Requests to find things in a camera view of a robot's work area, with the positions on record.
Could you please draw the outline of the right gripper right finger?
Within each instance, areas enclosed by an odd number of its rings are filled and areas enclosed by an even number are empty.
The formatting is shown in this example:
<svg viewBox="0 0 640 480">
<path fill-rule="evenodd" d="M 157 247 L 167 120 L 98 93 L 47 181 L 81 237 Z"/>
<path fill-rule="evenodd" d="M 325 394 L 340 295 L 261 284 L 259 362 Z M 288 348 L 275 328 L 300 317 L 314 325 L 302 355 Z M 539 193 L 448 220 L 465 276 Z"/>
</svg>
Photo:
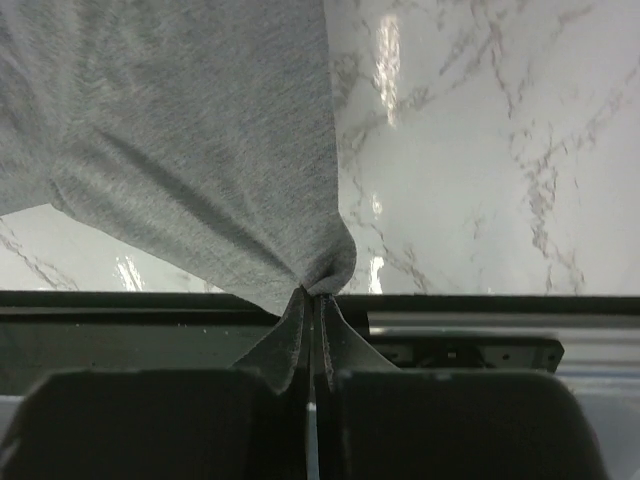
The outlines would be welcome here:
<svg viewBox="0 0 640 480">
<path fill-rule="evenodd" d="M 603 479 L 577 400 L 536 370 L 402 370 L 314 302 L 323 479 Z"/>
</svg>

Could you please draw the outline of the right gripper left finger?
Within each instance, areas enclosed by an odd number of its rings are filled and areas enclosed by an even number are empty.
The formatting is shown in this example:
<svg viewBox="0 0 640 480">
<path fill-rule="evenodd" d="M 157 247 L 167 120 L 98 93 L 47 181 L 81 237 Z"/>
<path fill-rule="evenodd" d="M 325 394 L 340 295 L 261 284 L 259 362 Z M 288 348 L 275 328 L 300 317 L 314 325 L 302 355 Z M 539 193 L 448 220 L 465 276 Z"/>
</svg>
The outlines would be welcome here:
<svg viewBox="0 0 640 480">
<path fill-rule="evenodd" d="M 232 366 L 67 371 L 40 381 L 1 442 L 5 479 L 303 479 L 311 299 Z"/>
</svg>

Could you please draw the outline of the grey t shirt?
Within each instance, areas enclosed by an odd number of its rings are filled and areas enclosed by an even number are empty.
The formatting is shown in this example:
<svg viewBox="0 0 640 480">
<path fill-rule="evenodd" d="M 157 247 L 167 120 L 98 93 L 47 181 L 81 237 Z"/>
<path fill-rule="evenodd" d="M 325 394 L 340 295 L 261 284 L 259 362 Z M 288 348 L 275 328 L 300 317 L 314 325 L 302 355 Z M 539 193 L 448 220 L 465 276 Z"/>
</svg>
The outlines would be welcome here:
<svg viewBox="0 0 640 480">
<path fill-rule="evenodd" d="M 339 292 L 322 3 L 3 2 L 1 210 L 42 204 L 274 314 Z"/>
</svg>

